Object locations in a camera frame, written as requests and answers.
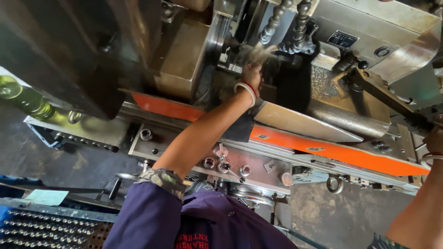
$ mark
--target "purple shirt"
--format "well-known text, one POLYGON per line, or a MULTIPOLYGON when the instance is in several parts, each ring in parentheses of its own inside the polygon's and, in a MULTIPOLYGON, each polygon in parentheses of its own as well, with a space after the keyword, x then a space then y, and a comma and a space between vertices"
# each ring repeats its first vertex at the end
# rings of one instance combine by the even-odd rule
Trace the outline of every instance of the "purple shirt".
POLYGON ((146 182, 132 185, 105 249, 297 248, 282 232, 221 192, 201 190, 184 203, 146 182))

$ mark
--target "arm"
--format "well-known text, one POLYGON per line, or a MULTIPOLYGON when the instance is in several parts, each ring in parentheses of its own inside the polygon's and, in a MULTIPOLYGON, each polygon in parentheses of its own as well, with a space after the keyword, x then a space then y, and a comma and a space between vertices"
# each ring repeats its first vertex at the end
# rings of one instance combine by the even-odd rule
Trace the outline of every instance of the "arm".
MULTIPOLYGON (((260 69, 250 65, 243 69, 243 81, 255 90, 262 81, 260 69)), ((227 103, 180 133, 154 166, 129 188, 104 248, 173 248, 186 189, 183 179, 251 104, 250 93, 239 88, 227 103)))
MULTIPOLYGON (((252 85, 257 93, 262 82, 260 70, 261 66, 246 65, 242 74, 242 81, 252 85)), ((171 169, 185 179, 192 167, 251 104, 252 99, 248 91, 238 88, 237 93, 228 102, 205 114, 180 133, 152 168, 171 169)))
MULTIPOLYGON (((443 129, 436 128, 424 142, 430 152, 442 153, 443 129)), ((395 218, 386 237, 411 249, 442 248, 443 160, 434 160, 425 183, 412 202, 395 218)))

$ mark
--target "bracelet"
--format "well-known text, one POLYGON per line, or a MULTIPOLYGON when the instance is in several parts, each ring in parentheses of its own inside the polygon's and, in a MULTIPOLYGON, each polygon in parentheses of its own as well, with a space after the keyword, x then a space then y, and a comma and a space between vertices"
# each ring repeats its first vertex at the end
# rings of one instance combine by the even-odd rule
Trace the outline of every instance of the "bracelet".
POLYGON ((255 92, 254 88, 247 82, 242 82, 242 83, 246 84, 247 86, 249 86, 252 89, 252 91, 254 92, 254 95, 255 95, 255 99, 257 99, 258 96, 257 96, 257 93, 255 92))
POLYGON ((427 161, 431 160, 431 159, 433 159, 433 160, 443 160, 443 154, 442 153, 438 153, 438 152, 424 154, 421 157, 421 165, 430 170, 432 164, 428 163, 427 161))
POLYGON ((235 84, 235 86, 234 86, 234 92, 235 93, 237 92, 237 87, 239 87, 239 86, 245 88, 248 91, 248 93, 251 95, 252 104, 251 104, 251 106, 249 108, 253 107, 255 105, 255 94, 254 94, 254 91, 247 84, 239 82, 239 83, 235 84))

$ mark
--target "cloth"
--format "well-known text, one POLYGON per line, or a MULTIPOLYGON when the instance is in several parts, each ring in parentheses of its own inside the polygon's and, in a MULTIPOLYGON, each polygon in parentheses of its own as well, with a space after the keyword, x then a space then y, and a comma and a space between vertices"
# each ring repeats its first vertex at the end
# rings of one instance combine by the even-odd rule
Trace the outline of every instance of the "cloth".
POLYGON ((183 186, 173 171, 150 169, 140 175, 128 190, 104 248, 297 248, 277 228, 224 193, 200 190, 182 203, 183 186))
POLYGON ((374 233, 374 239, 372 243, 368 246, 368 249, 409 249, 408 247, 402 246, 392 240, 374 233))

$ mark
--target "concrete floor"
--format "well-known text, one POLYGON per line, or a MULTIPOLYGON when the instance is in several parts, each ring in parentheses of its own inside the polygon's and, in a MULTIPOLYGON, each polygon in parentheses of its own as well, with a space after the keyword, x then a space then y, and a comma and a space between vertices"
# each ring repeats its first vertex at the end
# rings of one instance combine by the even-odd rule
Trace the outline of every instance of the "concrete floor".
MULTIPOLYGON (((136 173, 137 160, 88 147, 46 147, 22 122, 26 115, 0 102, 0 175, 35 177, 48 186, 111 189, 116 172, 136 173)), ((131 182, 124 182, 122 191, 131 182)), ((288 200, 292 229, 334 249, 367 248, 373 233, 384 234, 412 196, 360 190, 346 184, 333 195, 325 183, 297 184, 288 200)), ((296 244, 310 248, 296 241, 296 244)))

